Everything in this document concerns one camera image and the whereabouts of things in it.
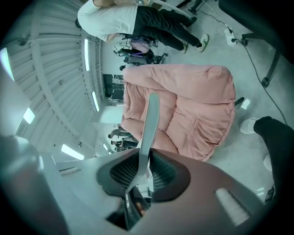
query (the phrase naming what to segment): sneaker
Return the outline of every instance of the sneaker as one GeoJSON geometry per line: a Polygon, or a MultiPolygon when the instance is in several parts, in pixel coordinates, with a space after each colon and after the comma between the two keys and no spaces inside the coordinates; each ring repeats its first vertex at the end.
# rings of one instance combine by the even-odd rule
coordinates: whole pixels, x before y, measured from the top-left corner
{"type": "Polygon", "coordinates": [[[181,52],[183,52],[183,54],[185,54],[188,49],[188,44],[183,43],[183,45],[184,45],[184,48],[181,50],[181,52]]]}
{"type": "Polygon", "coordinates": [[[201,47],[196,47],[198,51],[202,52],[206,48],[207,44],[209,41],[209,36],[208,34],[203,34],[202,38],[200,39],[200,42],[202,44],[201,47]]]}
{"type": "Polygon", "coordinates": [[[242,122],[241,126],[240,126],[240,131],[244,134],[254,134],[254,124],[255,122],[259,120],[259,118],[249,118],[246,119],[244,122],[242,122]]]}
{"type": "Polygon", "coordinates": [[[268,169],[269,171],[272,171],[270,154],[266,155],[265,159],[263,160],[263,164],[266,167],[266,169],[268,169]]]}

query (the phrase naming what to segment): ceiling light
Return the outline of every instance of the ceiling light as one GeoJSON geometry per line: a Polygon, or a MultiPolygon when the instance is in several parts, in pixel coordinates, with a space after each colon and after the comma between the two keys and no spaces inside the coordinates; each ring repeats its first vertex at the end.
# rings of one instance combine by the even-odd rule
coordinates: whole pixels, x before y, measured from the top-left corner
{"type": "Polygon", "coordinates": [[[90,66],[89,66],[89,41],[88,39],[85,39],[85,64],[86,64],[86,71],[90,70],[90,66]]]}
{"type": "Polygon", "coordinates": [[[103,144],[103,148],[105,148],[105,150],[108,151],[108,148],[106,147],[105,144],[103,144]]]}
{"type": "Polygon", "coordinates": [[[94,104],[95,104],[96,110],[97,110],[97,112],[99,112],[98,101],[97,101],[96,94],[95,94],[94,91],[92,92],[92,97],[93,97],[93,100],[94,100],[94,104]]]}
{"type": "Polygon", "coordinates": [[[8,73],[9,77],[12,79],[12,81],[14,81],[14,77],[12,75],[12,71],[11,71],[11,67],[10,67],[10,63],[9,63],[9,58],[8,58],[8,53],[7,53],[7,48],[3,48],[2,50],[0,50],[0,60],[1,60],[1,64],[3,66],[3,68],[6,70],[6,72],[8,73]]]}
{"type": "Polygon", "coordinates": [[[75,150],[71,149],[70,147],[66,146],[65,144],[62,145],[61,152],[66,153],[67,155],[70,155],[76,159],[83,160],[84,155],[81,155],[80,153],[76,152],[75,150]]]}
{"type": "Polygon", "coordinates": [[[23,115],[23,119],[26,120],[28,124],[31,124],[34,118],[35,118],[34,113],[32,112],[30,108],[28,108],[23,115]]]}

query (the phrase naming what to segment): pink bean bag chair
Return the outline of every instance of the pink bean bag chair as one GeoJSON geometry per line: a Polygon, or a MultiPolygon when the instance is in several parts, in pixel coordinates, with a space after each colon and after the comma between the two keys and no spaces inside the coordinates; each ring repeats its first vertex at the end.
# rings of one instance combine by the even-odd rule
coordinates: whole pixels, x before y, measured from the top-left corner
{"type": "Polygon", "coordinates": [[[153,148],[206,161],[226,138],[235,117],[235,88],[222,66],[143,65],[124,69],[121,126],[141,140],[151,93],[160,101],[153,148]]]}

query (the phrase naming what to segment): gray floor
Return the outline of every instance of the gray floor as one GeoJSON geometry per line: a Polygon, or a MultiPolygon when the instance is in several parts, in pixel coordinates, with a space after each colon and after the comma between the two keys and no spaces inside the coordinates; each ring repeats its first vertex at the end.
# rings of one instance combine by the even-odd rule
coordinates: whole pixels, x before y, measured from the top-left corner
{"type": "MultiPolygon", "coordinates": [[[[180,1],[168,0],[168,2],[177,5],[180,1]]],[[[222,12],[218,7],[218,2],[209,0],[208,3],[220,15],[223,21],[233,29],[237,39],[240,39],[242,34],[250,33],[248,29],[222,12]]],[[[206,5],[200,9],[217,17],[206,5]]],[[[272,174],[263,165],[263,158],[267,154],[266,146],[262,138],[257,134],[242,134],[239,126],[243,120],[250,117],[271,116],[283,121],[282,117],[258,82],[243,46],[241,44],[237,44],[234,47],[228,46],[223,24],[201,12],[197,14],[197,17],[197,21],[189,31],[199,38],[203,33],[209,35],[210,41],[204,52],[199,53],[190,46],[187,53],[182,54],[175,49],[159,45],[157,53],[166,52],[169,54],[164,63],[223,65],[231,71],[234,77],[237,97],[243,96],[250,99],[251,103],[247,110],[236,110],[235,121],[225,143],[216,149],[209,163],[226,171],[264,200],[267,190],[273,185],[272,174]]],[[[262,79],[268,71],[275,50],[265,41],[257,39],[250,40],[247,48],[256,66],[258,75],[262,79]]],[[[289,126],[293,128],[294,66],[289,64],[283,57],[278,62],[273,80],[267,90],[281,108],[289,126]]]]}

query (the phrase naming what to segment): person's leg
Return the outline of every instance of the person's leg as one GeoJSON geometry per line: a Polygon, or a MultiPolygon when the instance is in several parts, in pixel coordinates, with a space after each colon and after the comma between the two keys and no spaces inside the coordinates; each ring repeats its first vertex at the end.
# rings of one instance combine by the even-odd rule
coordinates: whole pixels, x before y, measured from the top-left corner
{"type": "Polygon", "coordinates": [[[184,44],[175,38],[172,34],[154,27],[144,27],[139,32],[141,35],[152,37],[166,46],[170,46],[177,50],[183,50],[184,44]]]}
{"type": "Polygon", "coordinates": [[[132,134],[129,132],[120,132],[119,136],[120,137],[132,137],[132,134]]]}
{"type": "Polygon", "coordinates": [[[271,117],[263,117],[254,124],[271,157],[271,167],[277,193],[289,174],[294,159],[294,130],[271,117]]]}
{"type": "Polygon", "coordinates": [[[133,142],[133,141],[128,141],[128,140],[125,140],[124,143],[126,143],[127,146],[129,146],[129,147],[134,147],[134,148],[136,148],[137,145],[138,145],[138,143],[135,143],[135,142],[133,142]]]}
{"type": "Polygon", "coordinates": [[[173,21],[177,21],[179,23],[182,23],[183,25],[185,25],[186,27],[189,26],[191,20],[182,15],[182,14],[179,14],[175,11],[167,11],[165,9],[162,9],[159,11],[161,14],[163,14],[165,17],[168,17],[169,19],[173,20],[173,21]]]}
{"type": "Polygon", "coordinates": [[[121,126],[118,126],[118,129],[120,132],[127,132],[125,129],[123,129],[121,126]]]}
{"type": "Polygon", "coordinates": [[[168,32],[180,39],[185,40],[192,46],[202,46],[198,38],[186,31],[180,23],[165,17],[159,11],[152,7],[139,6],[137,9],[137,16],[135,22],[135,29],[133,34],[140,34],[146,27],[153,27],[162,31],[168,32]]]}

